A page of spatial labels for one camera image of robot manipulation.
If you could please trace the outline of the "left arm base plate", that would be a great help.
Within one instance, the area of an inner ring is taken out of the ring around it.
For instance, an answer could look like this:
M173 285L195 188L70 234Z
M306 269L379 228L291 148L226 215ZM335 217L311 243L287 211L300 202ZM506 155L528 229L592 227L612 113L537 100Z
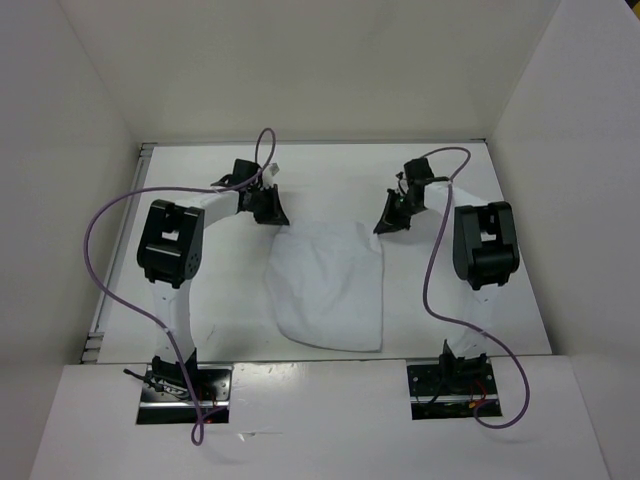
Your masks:
M147 377L151 374L148 368ZM199 372L195 393L205 424L227 424L230 416L232 368L205 366ZM141 389L137 425L193 424L194 403L185 387L166 381L145 380Z

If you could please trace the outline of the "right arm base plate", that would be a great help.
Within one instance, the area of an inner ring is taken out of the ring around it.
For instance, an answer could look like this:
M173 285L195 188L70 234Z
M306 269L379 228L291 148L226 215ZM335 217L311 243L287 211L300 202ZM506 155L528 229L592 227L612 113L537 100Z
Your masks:
M481 418L502 416L490 363L446 376L437 362L413 362L406 373L414 421L472 418L476 407Z

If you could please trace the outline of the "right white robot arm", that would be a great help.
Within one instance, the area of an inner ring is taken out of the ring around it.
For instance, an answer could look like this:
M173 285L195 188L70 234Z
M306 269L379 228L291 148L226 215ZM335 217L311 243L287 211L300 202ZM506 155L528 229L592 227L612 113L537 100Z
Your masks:
M454 180L469 163L453 173L436 175L426 155L404 164L396 175L397 187L388 196L376 234L407 230L414 216L428 209L438 212L441 223L429 255L423 283L423 306L433 318L462 328L458 340L445 340L438 358L433 397L471 391L486 371L486 344L499 346L509 357L514 352L490 332L490 316L501 289L520 266L519 243L511 205L506 201L478 200L457 188ZM454 318L434 310L429 287L435 261L448 225L453 226L451 259L454 273L466 285L464 315Z

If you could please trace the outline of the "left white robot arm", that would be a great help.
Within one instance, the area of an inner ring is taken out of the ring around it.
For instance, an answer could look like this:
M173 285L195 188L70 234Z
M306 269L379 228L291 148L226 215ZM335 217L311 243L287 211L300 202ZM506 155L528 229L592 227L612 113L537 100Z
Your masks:
M179 202L151 203L137 250L137 263L162 323L148 382L176 399L199 387L197 348L190 324L191 283L203 261L204 232L214 223L249 212L260 225L287 226L274 177L279 167L237 159L231 173L204 193Z

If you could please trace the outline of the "white skirt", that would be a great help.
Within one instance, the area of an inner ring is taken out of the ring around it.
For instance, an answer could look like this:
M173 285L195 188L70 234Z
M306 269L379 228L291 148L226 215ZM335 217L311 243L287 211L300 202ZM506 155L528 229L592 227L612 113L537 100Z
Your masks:
M383 344L384 257L355 221L296 221L274 237L265 281L275 323L313 348L377 353Z

